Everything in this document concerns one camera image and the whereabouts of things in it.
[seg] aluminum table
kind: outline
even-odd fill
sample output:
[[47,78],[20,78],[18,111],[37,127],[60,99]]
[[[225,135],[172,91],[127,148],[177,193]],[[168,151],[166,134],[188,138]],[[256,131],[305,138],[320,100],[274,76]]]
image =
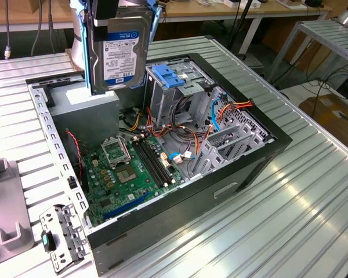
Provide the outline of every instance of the aluminum table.
[[281,51],[274,60],[267,81],[271,81],[280,62],[285,57],[299,32],[306,34],[307,38],[296,52],[291,63],[294,63],[300,57],[312,39],[329,48],[339,55],[338,57],[343,57],[348,61],[348,27],[341,25],[335,20],[301,21],[295,24]]
[[[149,58],[200,53],[293,142],[246,190],[104,277],[344,277],[348,149],[216,41],[156,42]],[[0,157],[18,162],[36,245],[0,277],[55,277],[39,215],[67,203],[24,80],[72,71],[66,54],[0,61]],[[63,277],[96,277],[89,255]]]

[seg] hard drive label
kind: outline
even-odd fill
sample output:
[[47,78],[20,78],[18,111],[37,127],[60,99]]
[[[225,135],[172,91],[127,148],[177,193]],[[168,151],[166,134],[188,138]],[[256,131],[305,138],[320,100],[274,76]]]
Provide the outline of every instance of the hard drive label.
[[104,80],[107,84],[125,83],[135,74],[137,54],[134,47],[138,44],[137,31],[113,32],[103,42]]

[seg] hard drive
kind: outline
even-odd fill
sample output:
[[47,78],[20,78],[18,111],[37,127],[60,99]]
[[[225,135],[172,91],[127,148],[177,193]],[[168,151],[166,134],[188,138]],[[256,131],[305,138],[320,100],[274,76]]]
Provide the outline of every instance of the hard drive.
[[94,22],[97,31],[89,36],[93,94],[143,83],[152,16],[146,6],[119,7],[115,18]]

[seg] gray plastic holder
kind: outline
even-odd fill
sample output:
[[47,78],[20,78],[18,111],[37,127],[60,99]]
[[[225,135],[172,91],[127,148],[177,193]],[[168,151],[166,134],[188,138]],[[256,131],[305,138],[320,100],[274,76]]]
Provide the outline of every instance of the gray plastic holder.
[[0,262],[27,251],[33,245],[17,163],[0,159]]

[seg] motherboard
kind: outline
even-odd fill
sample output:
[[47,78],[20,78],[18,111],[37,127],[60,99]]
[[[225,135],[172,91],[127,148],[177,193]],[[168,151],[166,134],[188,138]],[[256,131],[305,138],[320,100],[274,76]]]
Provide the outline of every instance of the motherboard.
[[184,183],[176,165],[168,165],[165,158],[167,154],[153,136],[105,142],[83,156],[89,184],[84,193],[92,225],[98,226]]

